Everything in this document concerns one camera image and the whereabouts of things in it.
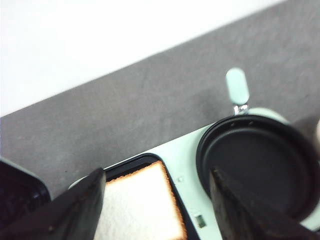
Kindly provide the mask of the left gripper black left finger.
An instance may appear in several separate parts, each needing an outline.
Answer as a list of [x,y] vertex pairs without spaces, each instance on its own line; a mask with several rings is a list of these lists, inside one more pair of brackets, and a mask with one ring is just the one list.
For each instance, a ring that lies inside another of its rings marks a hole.
[[87,177],[0,232],[2,240],[92,240],[100,219],[106,173],[97,168]]

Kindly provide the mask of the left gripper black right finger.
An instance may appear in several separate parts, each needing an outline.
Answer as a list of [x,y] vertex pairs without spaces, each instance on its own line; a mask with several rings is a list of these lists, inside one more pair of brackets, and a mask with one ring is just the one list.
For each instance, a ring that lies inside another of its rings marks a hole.
[[209,186],[215,219],[224,240],[318,240],[319,233],[262,202],[225,172],[213,168]]

